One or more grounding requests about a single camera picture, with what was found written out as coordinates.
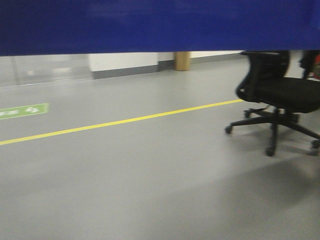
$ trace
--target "white wall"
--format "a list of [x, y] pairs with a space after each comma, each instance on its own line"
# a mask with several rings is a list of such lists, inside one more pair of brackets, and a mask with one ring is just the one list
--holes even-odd
[[158, 65], [157, 52], [89, 54], [89, 67], [92, 72], [152, 65]]
[[209, 56], [218, 56], [218, 55], [225, 55], [225, 54], [238, 54], [241, 51], [192, 51], [191, 58], [202, 58], [202, 57], [209, 57]]
[[[240, 51], [192, 51], [191, 58], [236, 54]], [[92, 72], [158, 65], [159, 61], [174, 60], [173, 52], [126, 52], [89, 54]]]
[[[190, 54], [191, 58], [201, 58], [201, 57], [209, 57], [209, 56], [218, 56], [225, 54], [238, 54], [241, 51], [192, 51]], [[169, 61], [174, 60], [175, 55], [173, 52], [159, 52], [158, 60], [159, 61]]]
[[159, 52], [158, 53], [158, 61], [169, 61], [174, 60], [175, 54], [173, 52]]

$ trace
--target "gray baseboard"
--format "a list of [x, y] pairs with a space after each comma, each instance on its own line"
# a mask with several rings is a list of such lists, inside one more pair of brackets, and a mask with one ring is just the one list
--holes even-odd
[[104, 71], [93, 71], [92, 77], [93, 79], [107, 79], [107, 78], [138, 75], [138, 74], [150, 74], [150, 73], [158, 72], [158, 69], [159, 69], [158, 65], [150, 65], [150, 66], [139, 66], [139, 67], [104, 70]]
[[175, 60], [159, 61], [159, 71], [164, 69], [172, 69], [175, 67]]
[[202, 64], [202, 63], [211, 63], [211, 62], [221, 62], [237, 59], [245, 59], [247, 56], [240, 55], [239, 53], [223, 54], [216, 56], [202, 56], [191, 58], [191, 64]]
[[[246, 56], [240, 55], [238, 53], [216, 55], [216, 56], [204, 56], [196, 57], [191, 59], [191, 64], [200, 64], [200, 63], [210, 63], [210, 62], [220, 62], [236, 59], [244, 59]], [[158, 65], [150, 66], [139, 66], [139, 67], [130, 67], [130, 68], [121, 68], [121, 69], [112, 69], [112, 70], [103, 70], [103, 71], [93, 71], [93, 79], [107, 79], [115, 78], [122, 76], [138, 75], [138, 74], [150, 74], [159, 72], [165, 69], [171, 69], [175, 67], [174, 60], [159, 61]]]

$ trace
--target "blue panel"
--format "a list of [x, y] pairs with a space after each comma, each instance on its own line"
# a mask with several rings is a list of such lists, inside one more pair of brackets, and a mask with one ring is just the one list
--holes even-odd
[[0, 0], [0, 56], [320, 49], [320, 0]]

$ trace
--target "red object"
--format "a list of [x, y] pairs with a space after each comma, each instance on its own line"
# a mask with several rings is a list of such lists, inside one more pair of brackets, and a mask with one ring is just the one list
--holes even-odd
[[314, 61], [313, 77], [315, 79], [320, 79], [320, 54], [316, 56]]

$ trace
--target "wooden pillar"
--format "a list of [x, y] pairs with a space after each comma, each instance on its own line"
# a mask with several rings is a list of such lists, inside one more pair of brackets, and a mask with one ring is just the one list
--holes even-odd
[[190, 69], [190, 52], [177, 51], [174, 53], [175, 70], [187, 71]]

